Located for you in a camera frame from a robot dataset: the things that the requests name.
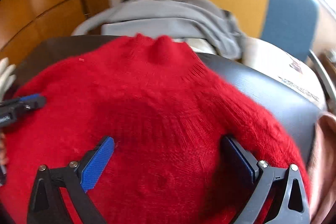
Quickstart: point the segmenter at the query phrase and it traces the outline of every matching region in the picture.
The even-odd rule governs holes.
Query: blue gripper pad
[[[36,99],[37,97],[40,97],[40,94],[35,93],[35,94],[32,94],[32,95],[28,95],[28,96],[25,96],[25,97],[21,97],[21,98],[19,99],[19,101],[20,101],[20,102],[23,102],[23,101],[26,101],[26,100]]]
[[[234,143],[234,141],[227,136],[224,136],[222,138],[221,146],[225,154],[230,158],[231,168],[233,168],[234,171],[238,173],[238,177],[241,180],[241,182],[245,186],[251,187],[256,180],[256,174],[244,155],[245,153],[248,152],[245,151],[242,147],[240,147],[239,149]]]
[[[114,140],[104,137],[95,149],[88,151],[78,168],[81,185],[85,193],[93,189],[114,151]]]

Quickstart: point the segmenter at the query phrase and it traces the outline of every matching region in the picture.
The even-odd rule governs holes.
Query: metal screw
[[[298,171],[298,167],[297,167],[297,165],[296,164],[291,164],[291,169],[293,170],[293,171]]]
[[[71,163],[69,163],[69,166],[70,166],[71,168],[76,168],[76,167],[78,166],[78,162],[76,162],[76,161],[72,161]]]
[[[268,166],[268,162],[266,160],[261,160],[259,161],[259,166],[266,168]]]
[[[40,170],[40,171],[44,171],[44,170],[46,170],[46,168],[47,168],[47,167],[46,167],[46,165],[44,165],[44,164],[42,164],[42,165],[39,166],[39,170]]]

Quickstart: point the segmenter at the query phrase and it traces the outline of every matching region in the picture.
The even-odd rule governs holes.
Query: gray cloth
[[[172,0],[131,0],[89,18],[72,35],[86,34],[104,23],[104,35],[134,36],[142,33],[156,38],[200,38],[211,44],[219,55],[238,59],[245,35],[234,16],[208,0],[188,3]]]

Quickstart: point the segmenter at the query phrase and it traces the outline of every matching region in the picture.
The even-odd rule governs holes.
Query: white glove
[[[0,101],[3,101],[6,91],[11,87],[16,79],[16,76],[12,75],[16,66],[8,65],[9,59],[7,57],[0,61]]]
[[[15,75],[12,75],[15,65],[9,65],[9,59],[6,57],[0,61],[0,102],[3,101],[3,97],[6,91],[11,87],[16,79]],[[0,165],[5,165],[8,162],[6,157],[5,135],[0,133]]]

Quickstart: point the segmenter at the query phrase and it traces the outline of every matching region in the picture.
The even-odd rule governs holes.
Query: red sweater
[[[298,165],[308,193],[305,165],[282,126],[186,43],[122,37],[47,68],[17,95],[33,93],[47,104],[7,135],[8,183],[0,188],[17,224],[26,223],[38,166],[66,166],[104,135],[115,152],[88,194],[107,223],[229,223],[250,193],[220,161],[227,133],[257,160]]]

